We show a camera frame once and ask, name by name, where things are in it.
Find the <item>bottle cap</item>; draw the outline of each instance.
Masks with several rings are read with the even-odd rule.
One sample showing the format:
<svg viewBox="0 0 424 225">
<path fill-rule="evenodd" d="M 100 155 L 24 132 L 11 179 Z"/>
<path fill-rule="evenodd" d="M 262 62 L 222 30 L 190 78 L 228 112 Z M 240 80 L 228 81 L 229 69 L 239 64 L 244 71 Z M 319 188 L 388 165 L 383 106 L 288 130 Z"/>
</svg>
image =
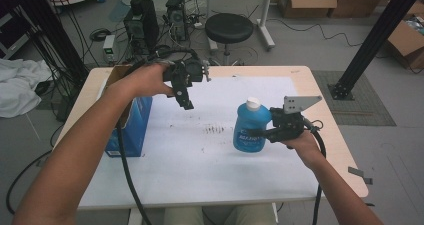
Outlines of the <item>bottle cap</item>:
<svg viewBox="0 0 424 225">
<path fill-rule="evenodd" d="M 249 111 L 255 112 L 258 111 L 261 107 L 261 102 L 255 97 L 248 97 L 246 106 Z"/>
</svg>

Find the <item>hand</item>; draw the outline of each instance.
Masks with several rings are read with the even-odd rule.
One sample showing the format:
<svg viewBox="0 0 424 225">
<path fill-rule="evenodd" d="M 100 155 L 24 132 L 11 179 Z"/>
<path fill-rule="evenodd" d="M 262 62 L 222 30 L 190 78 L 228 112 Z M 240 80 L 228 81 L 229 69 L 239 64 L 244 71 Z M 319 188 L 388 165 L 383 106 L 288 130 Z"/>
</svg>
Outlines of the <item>hand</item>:
<svg viewBox="0 0 424 225">
<path fill-rule="evenodd" d="M 294 148 L 306 167 L 310 169 L 317 162 L 325 161 L 324 156 L 318 149 L 314 136 L 309 131 L 305 130 L 298 138 L 282 141 L 281 143 Z"/>
<path fill-rule="evenodd" d="M 142 66 L 121 79 L 119 85 L 125 86 L 132 97 L 154 96 L 156 94 L 173 96 L 172 88 L 163 83 L 162 74 L 167 68 L 167 65 L 158 63 Z"/>
</svg>

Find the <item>black stool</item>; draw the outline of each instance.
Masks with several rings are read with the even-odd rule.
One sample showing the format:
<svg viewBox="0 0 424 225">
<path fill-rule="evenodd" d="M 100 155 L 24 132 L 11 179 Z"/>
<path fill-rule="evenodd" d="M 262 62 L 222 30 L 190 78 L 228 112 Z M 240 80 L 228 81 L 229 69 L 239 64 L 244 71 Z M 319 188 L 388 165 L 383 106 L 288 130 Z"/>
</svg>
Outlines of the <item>black stool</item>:
<svg viewBox="0 0 424 225">
<path fill-rule="evenodd" d="M 211 40 L 225 45 L 224 65 L 230 65 L 228 44 L 247 40 L 253 33 L 253 24 L 246 17 L 237 14 L 219 13 L 206 20 L 205 30 Z"/>
</svg>

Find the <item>white cloth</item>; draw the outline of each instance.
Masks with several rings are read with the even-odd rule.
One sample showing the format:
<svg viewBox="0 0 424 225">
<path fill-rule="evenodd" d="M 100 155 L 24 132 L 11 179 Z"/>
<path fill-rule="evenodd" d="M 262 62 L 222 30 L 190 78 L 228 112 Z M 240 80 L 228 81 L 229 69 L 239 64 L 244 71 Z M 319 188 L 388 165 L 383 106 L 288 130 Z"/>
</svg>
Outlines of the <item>white cloth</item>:
<svg viewBox="0 0 424 225">
<path fill-rule="evenodd" d="M 11 118 L 35 108 L 41 98 L 34 92 L 38 83 L 51 80 L 44 61 L 0 59 L 0 117 Z"/>
</svg>

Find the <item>bottle label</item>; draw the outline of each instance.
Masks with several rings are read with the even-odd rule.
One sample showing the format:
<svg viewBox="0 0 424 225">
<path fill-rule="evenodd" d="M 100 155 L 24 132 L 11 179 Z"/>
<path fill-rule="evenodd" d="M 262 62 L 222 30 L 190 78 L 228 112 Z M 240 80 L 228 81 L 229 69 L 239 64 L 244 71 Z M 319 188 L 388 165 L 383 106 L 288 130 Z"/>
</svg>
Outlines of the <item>bottle label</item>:
<svg viewBox="0 0 424 225">
<path fill-rule="evenodd" d="M 261 142 L 261 137 L 251 137 L 246 129 L 240 129 L 237 134 L 237 140 L 244 146 L 257 146 Z"/>
</svg>

